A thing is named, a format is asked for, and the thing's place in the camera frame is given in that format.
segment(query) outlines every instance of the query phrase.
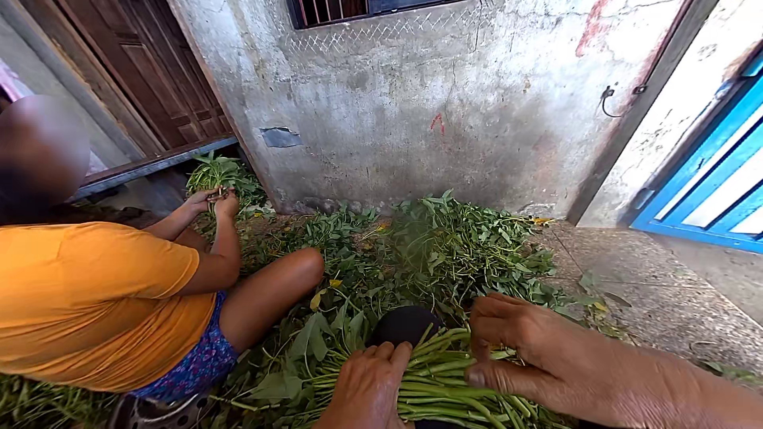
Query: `pile of greens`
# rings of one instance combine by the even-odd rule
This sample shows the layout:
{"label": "pile of greens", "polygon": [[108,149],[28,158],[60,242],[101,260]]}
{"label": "pile of greens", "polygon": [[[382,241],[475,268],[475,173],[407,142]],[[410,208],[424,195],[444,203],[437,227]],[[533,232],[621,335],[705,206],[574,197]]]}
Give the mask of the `pile of greens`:
{"label": "pile of greens", "polygon": [[207,156],[196,155],[194,159],[201,162],[201,165],[191,173],[188,178],[188,195],[206,189],[215,189],[218,186],[236,189],[236,195],[239,199],[239,216],[246,214],[246,210],[253,205],[263,205],[268,197],[265,190],[262,189],[257,176],[246,171],[241,163],[235,158],[225,156],[214,156],[212,150]]}
{"label": "pile of greens", "polygon": [[[414,352],[424,361],[412,360],[406,375],[413,379],[403,387],[411,397],[401,394],[405,401],[398,403],[402,417],[428,419],[448,409],[445,418],[466,427],[502,427],[504,422],[517,429],[561,427],[552,413],[521,398],[500,399],[481,391],[468,398],[476,405],[460,396],[456,404],[445,395],[463,387],[463,370],[471,362],[462,340],[468,336],[463,327],[475,296],[498,291],[554,309],[572,302],[538,280],[553,274],[553,267],[550,252],[526,241],[536,222],[457,202],[450,191],[406,202],[397,210],[389,222],[380,221],[373,210],[355,214],[342,205],[332,214],[280,224],[246,243],[247,272],[310,246],[324,255],[327,276],[314,296],[296,305],[263,342],[241,356],[212,396],[219,401],[218,412],[202,427],[309,426],[330,400],[336,371],[349,353],[363,348],[383,314],[403,305],[422,305],[450,328],[462,330],[450,331],[460,334],[450,334],[453,341],[439,344],[442,348]],[[511,350],[502,353],[513,356]],[[429,372],[438,365],[448,369]],[[424,382],[421,377],[427,376],[431,379]]]}

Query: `wooden threshold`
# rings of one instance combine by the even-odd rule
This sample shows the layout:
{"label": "wooden threshold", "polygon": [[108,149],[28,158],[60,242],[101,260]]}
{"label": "wooden threshold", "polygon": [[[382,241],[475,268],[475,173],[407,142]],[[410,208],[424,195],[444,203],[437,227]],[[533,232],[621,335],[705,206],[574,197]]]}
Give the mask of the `wooden threshold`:
{"label": "wooden threshold", "polygon": [[145,160],[124,164],[123,166],[107,169],[99,173],[85,177],[85,184],[77,189],[69,201],[75,201],[95,193],[111,189],[116,186],[127,183],[140,177],[148,176],[170,166],[180,164],[190,160],[194,155],[211,152],[212,150],[237,144],[235,137],[225,137],[213,141],[200,141],[185,146],[176,147],[168,152],[162,153],[156,158],[146,158]]}

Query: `blue door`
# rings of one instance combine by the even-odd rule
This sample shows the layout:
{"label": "blue door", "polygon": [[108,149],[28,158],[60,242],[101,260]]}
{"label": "blue door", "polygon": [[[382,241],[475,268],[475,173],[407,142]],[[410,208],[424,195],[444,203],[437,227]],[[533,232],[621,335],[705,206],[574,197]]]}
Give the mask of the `blue door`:
{"label": "blue door", "polygon": [[632,227],[763,253],[763,55]]}

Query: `yellow leaf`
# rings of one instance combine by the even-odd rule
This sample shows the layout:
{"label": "yellow leaf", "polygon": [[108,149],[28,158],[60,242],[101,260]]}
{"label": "yellow leaf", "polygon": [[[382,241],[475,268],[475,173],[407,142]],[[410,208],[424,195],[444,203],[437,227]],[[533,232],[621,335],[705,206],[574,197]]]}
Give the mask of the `yellow leaf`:
{"label": "yellow leaf", "polygon": [[320,297],[326,293],[327,290],[328,289],[324,289],[315,294],[315,296],[310,300],[310,310],[316,311],[318,309],[318,306],[320,305]]}

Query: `floral shorts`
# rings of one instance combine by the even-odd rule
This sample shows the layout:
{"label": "floral shorts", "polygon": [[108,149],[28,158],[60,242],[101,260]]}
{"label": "floral shorts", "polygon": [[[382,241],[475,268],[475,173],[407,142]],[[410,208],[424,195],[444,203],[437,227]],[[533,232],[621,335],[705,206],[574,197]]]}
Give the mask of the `floral shorts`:
{"label": "floral shorts", "polygon": [[133,390],[130,395],[173,402],[206,392],[236,364],[238,353],[220,332],[220,311],[225,292],[218,292],[207,329],[198,343],[174,368],[155,382]]}

